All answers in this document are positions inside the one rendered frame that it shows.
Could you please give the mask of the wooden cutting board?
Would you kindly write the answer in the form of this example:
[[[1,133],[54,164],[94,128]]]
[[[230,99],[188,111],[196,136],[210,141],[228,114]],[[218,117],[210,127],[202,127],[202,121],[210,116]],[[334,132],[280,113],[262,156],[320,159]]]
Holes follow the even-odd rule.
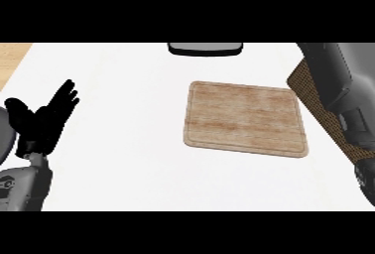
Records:
[[[193,81],[182,142],[190,147],[302,158],[306,141],[292,90]]]

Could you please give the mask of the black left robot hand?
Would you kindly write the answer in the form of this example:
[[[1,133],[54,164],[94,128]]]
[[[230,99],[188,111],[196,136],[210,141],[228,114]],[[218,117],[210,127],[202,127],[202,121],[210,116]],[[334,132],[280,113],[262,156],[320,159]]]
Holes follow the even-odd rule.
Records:
[[[19,134],[16,156],[23,159],[32,153],[50,155],[63,132],[64,124],[79,102],[75,83],[67,79],[48,104],[32,111],[17,98],[7,98],[4,106],[8,123]]]

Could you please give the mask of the brown wicker basket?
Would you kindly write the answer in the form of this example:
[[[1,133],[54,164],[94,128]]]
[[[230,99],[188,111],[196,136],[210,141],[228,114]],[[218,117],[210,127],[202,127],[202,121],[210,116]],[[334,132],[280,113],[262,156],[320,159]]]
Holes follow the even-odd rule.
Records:
[[[333,143],[337,145],[337,148],[346,156],[349,162],[355,164],[363,159],[375,158],[375,151],[367,151],[348,144],[345,141],[337,119],[334,115],[323,109],[318,100],[305,60],[299,61],[286,79],[286,85],[293,91],[296,98],[326,131]]]

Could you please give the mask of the dark grey appliance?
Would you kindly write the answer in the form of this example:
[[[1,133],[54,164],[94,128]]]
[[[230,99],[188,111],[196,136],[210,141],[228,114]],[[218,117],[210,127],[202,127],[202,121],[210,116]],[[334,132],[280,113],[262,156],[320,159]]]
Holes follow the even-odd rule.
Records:
[[[241,43],[168,43],[172,55],[190,57],[236,56],[241,52]]]

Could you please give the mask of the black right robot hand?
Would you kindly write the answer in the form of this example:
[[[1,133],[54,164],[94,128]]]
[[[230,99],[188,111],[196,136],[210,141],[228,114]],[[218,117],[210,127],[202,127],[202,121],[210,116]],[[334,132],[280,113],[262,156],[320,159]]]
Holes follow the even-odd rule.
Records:
[[[354,175],[363,195],[375,206],[375,159],[363,159],[357,162]]]

